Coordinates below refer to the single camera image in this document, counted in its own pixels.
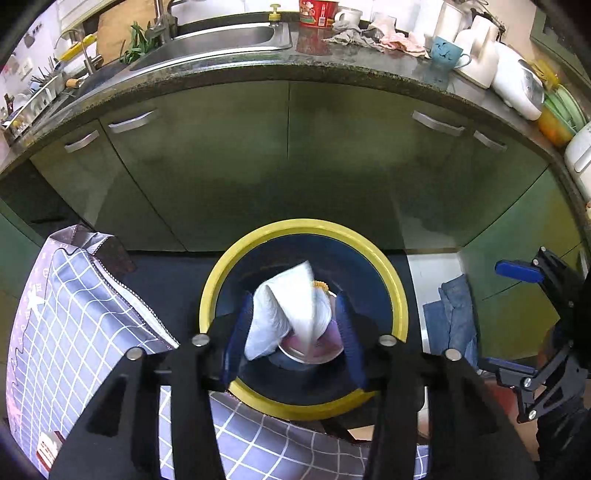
gray cloth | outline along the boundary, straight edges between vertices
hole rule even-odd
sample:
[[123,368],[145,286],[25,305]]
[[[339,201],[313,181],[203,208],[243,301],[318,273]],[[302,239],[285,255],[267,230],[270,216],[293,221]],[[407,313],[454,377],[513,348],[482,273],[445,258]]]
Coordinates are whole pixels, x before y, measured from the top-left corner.
[[352,25],[346,21],[335,22],[333,24],[333,30],[340,33],[334,37],[325,38],[325,42],[338,43],[339,45],[357,45],[359,47],[375,48],[378,51],[384,51],[384,48],[374,41],[373,38],[362,36],[362,30],[356,25]]

blue gripper pad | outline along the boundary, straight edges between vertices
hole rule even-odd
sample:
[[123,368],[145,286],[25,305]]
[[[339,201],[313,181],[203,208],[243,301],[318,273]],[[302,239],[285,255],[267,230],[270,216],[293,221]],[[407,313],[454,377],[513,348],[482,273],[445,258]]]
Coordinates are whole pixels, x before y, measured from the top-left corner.
[[527,283],[542,283],[544,273],[533,265],[521,260],[500,260],[495,265],[497,275]]

granite countertop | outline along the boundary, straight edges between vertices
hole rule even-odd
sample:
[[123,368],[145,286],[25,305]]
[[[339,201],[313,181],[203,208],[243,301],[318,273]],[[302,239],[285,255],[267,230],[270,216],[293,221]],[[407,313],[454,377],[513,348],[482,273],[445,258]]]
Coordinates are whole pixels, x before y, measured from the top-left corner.
[[[235,17],[234,22],[245,22],[244,16]],[[323,39],[334,34],[330,30],[304,27],[297,22],[290,23],[290,30],[293,46],[286,50],[195,60],[132,78],[126,77],[124,70],[54,115],[40,118],[12,145],[7,157],[0,160],[0,177],[62,135],[109,111],[141,100],[220,83],[260,80],[340,83],[385,90],[442,106],[486,123],[536,151],[548,161],[563,186],[582,236],[591,245],[591,220],[563,156],[535,122],[519,116],[492,90],[481,89],[455,72],[442,76],[432,68],[430,60],[400,51],[381,53],[371,48],[326,43]]]

screw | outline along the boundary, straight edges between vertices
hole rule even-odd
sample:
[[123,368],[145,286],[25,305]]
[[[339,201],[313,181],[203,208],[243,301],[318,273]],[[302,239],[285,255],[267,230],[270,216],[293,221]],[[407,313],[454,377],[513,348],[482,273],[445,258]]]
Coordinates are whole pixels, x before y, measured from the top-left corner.
[[457,362],[462,358],[462,354],[458,352],[455,348],[448,348],[445,350],[445,356],[448,360],[452,362]]
[[143,354],[144,351],[140,347],[134,346],[133,348],[127,350],[125,356],[130,360],[139,360],[140,358],[142,358]]
[[194,346],[206,346],[209,343],[209,337],[205,333],[199,333],[191,339]]
[[382,346],[394,346],[398,342],[395,336],[392,335],[381,335],[378,340]]

orange container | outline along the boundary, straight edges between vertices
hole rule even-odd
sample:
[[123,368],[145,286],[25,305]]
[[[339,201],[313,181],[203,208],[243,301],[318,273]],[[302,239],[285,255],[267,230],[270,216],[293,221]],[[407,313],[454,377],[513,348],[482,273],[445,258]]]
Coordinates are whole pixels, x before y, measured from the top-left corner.
[[556,118],[545,105],[542,107],[540,118],[538,118],[538,128],[558,148],[568,144],[575,134],[570,125],[565,124],[560,118]]

